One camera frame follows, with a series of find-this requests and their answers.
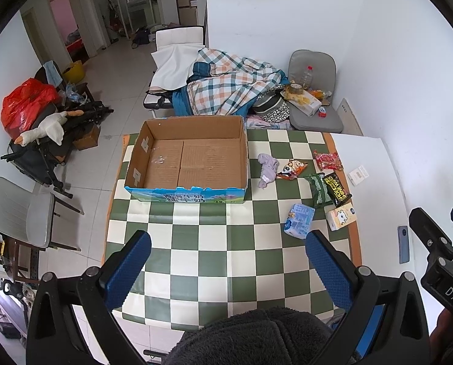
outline yellow bucket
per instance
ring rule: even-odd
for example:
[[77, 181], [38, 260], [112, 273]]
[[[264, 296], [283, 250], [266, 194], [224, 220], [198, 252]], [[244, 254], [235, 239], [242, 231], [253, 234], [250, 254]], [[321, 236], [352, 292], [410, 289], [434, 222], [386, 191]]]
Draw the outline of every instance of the yellow bucket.
[[82, 81], [84, 75], [84, 67], [81, 60], [71, 63], [71, 65], [62, 73], [66, 82], [70, 82], [71, 84], [77, 84]]

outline blue gripper pad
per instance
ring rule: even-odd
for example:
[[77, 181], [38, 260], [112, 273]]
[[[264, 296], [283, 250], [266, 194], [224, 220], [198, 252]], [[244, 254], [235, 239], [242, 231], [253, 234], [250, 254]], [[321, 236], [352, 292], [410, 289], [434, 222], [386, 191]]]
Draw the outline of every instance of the blue gripper pad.
[[152, 241], [145, 231], [136, 231], [120, 251], [113, 253], [103, 265], [104, 300], [109, 311], [119, 308], [127, 298], [145, 261], [150, 256]]
[[352, 306], [352, 287], [343, 271], [313, 232], [306, 236], [306, 255], [330, 294], [333, 303], [349, 311]]

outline open cardboard box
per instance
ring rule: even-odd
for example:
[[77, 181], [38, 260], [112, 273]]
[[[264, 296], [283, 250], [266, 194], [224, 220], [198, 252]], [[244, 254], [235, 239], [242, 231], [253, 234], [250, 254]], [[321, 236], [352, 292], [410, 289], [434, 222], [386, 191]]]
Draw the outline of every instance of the open cardboard box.
[[125, 189], [141, 201], [242, 203], [248, 184], [241, 116], [174, 116], [144, 122]]

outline pink wall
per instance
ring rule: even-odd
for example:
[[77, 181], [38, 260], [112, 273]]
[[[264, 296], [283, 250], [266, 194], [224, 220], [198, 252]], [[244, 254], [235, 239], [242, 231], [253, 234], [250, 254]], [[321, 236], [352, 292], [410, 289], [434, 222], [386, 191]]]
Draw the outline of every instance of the pink wall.
[[64, 41], [69, 33], [77, 29], [77, 24], [72, 14], [69, 0], [52, 0], [51, 9], [55, 22], [58, 25], [59, 33]]

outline plaid blanket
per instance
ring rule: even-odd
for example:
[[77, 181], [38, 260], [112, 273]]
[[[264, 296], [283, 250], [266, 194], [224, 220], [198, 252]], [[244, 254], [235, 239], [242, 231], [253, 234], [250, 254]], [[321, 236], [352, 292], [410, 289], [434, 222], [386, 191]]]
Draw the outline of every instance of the plaid blanket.
[[176, 115], [242, 115], [262, 92], [288, 80], [265, 62], [204, 48], [188, 84], [174, 92]]

